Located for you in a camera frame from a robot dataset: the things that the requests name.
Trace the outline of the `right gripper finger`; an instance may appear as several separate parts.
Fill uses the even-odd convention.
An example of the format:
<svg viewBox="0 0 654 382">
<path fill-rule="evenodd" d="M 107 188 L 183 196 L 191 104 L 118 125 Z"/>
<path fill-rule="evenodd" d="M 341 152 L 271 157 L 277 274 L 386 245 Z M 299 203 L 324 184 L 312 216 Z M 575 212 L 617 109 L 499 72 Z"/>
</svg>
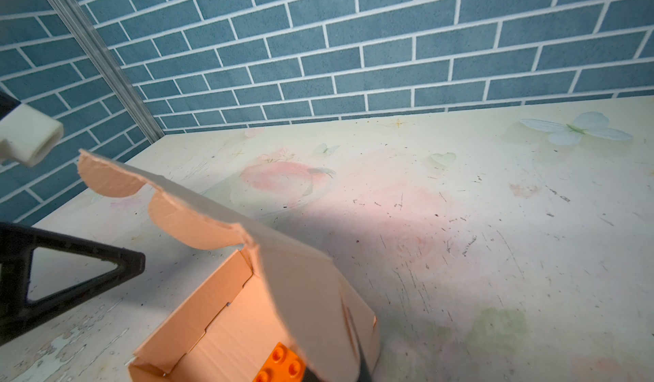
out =
<svg viewBox="0 0 654 382">
<path fill-rule="evenodd" d="M 371 371 L 367 365 L 364 350 L 359 340 L 357 341 L 357 347 L 360 356 L 359 377 L 357 378 L 357 382 L 372 382 Z"/>
</svg>

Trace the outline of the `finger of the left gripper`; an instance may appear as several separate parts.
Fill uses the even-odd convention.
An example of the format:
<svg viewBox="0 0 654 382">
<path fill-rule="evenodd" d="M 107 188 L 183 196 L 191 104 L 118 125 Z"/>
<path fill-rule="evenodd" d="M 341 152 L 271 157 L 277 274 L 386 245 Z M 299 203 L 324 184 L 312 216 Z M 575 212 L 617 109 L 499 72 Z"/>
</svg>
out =
<svg viewBox="0 0 654 382">
<path fill-rule="evenodd" d="M 3 345 L 141 275 L 146 255 L 35 227 L 1 223 Z"/>
</svg>

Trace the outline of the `small orange tag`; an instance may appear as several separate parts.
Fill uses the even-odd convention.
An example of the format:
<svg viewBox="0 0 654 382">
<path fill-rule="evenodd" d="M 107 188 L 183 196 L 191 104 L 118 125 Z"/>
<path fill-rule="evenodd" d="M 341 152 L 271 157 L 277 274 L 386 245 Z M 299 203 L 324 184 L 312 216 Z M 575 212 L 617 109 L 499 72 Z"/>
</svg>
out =
<svg viewBox="0 0 654 382">
<path fill-rule="evenodd" d="M 279 342 L 256 373 L 254 382 L 301 382 L 307 373 L 304 361 Z"/>
</svg>

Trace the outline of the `pink cardboard paper box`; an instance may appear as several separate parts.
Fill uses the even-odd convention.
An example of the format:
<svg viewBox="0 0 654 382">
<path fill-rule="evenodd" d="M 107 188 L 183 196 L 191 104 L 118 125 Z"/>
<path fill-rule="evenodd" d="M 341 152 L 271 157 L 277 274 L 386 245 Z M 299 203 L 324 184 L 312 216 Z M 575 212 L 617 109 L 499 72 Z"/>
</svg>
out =
<svg viewBox="0 0 654 382">
<path fill-rule="evenodd" d="M 150 219 L 199 250 L 232 254 L 148 339 L 134 381 L 253 381 L 279 342 L 306 364 L 303 381 L 357 381 L 359 340 L 371 377 L 377 318 L 327 254 L 150 172 L 81 152 L 94 192 L 121 198 L 151 186 Z"/>
</svg>

